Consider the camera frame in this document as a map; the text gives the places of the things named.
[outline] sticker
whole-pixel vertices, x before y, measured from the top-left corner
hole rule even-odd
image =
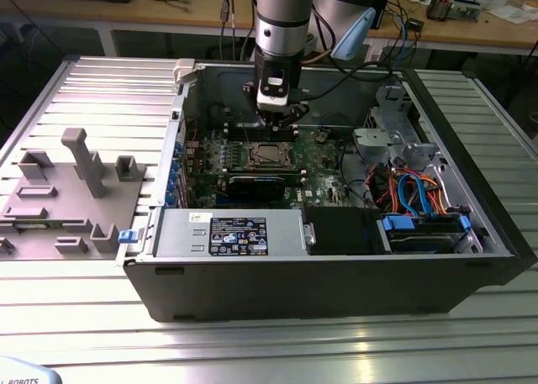
[[[189,213],[188,222],[189,223],[209,223],[213,217],[212,213]]]
[[[269,254],[265,218],[211,218],[210,222],[210,255]]]

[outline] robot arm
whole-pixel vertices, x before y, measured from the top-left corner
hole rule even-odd
[[[353,3],[357,2],[330,1],[335,1],[329,9],[337,12],[336,17],[344,13],[346,19],[355,21]],[[254,81],[244,85],[244,92],[270,130],[293,124],[309,111],[308,105],[301,103],[298,84],[312,4],[313,0],[258,0]],[[352,25],[353,21],[343,24]]]

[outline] circuit board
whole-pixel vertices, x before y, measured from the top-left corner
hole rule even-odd
[[[187,147],[189,206],[192,208],[300,208],[350,206],[339,168],[339,140],[330,132],[300,129],[290,142],[230,141],[222,131]],[[276,201],[230,201],[235,176],[284,181]]]

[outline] light blue part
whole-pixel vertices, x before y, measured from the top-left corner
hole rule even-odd
[[[471,229],[471,220],[469,220],[467,216],[460,216],[460,222],[462,222],[462,226],[465,230],[468,231]]]
[[[415,230],[413,219],[410,216],[389,215],[382,220],[385,231],[389,230]]]
[[[422,208],[424,209],[426,214],[433,216],[435,213],[434,213],[434,210],[431,208],[430,203],[428,202],[428,199],[426,199],[426,190],[424,188],[424,184],[422,183],[420,178],[418,178],[417,176],[414,176],[413,174],[405,174],[404,176],[400,178],[400,181],[398,182],[398,198],[400,202],[402,203],[404,208],[406,208],[413,214],[413,216],[415,216],[416,218],[419,216],[417,211],[411,208],[407,204],[407,201],[405,200],[405,197],[404,197],[404,183],[410,177],[413,177],[417,181],[417,187],[419,188],[420,203],[422,204]]]
[[[120,244],[136,244],[136,243],[138,243],[138,231],[136,231],[136,230],[121,230],[119,232],[118,242]]]
[[[27,384],[61,384],[61,378],[54,370],[33,365],[28,361],[0,356],[0,383],[25,382]]]
[[[374,8],[368,8],[350,29],[347,30],[347,33],[338,42],[330,55],[336,59],[353,59],[367,38],[368,31],[375,17],[376,10]]]

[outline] blue latch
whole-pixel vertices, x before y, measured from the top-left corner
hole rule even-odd
[[[413,219],[410,216],[388,215],[382,220],[385,231],[389,230],[414,230]]]
[[[138,243],[138,230],[121,230],[119,232],[118,242],[120,244]]]
[[[460,222],[462,223],[462,226],[465,230],[471,229],[471,221],[467,216],[460,216]]]

